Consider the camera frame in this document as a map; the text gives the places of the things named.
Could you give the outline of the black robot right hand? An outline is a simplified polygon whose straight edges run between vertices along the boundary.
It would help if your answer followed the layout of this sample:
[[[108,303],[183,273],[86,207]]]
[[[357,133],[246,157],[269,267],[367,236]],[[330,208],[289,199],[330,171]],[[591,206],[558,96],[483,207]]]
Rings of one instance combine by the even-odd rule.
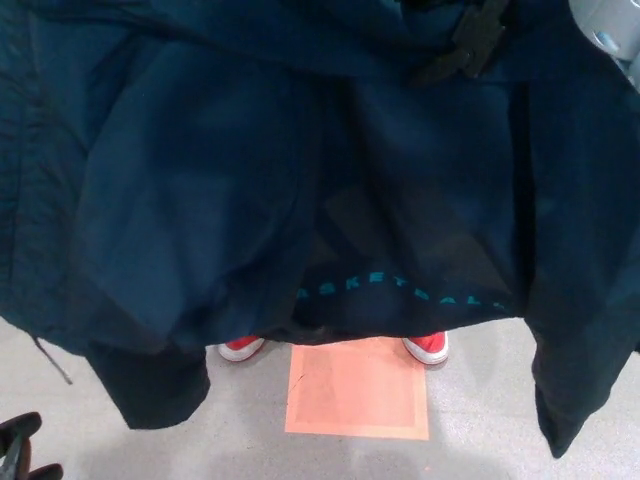
[[[509,4],[505,0],[488,0],[467,7],[454,30],[453,49],[418,69],[412,84],[431,85],[456,74],[477,78],[504,35],[502,17]]]

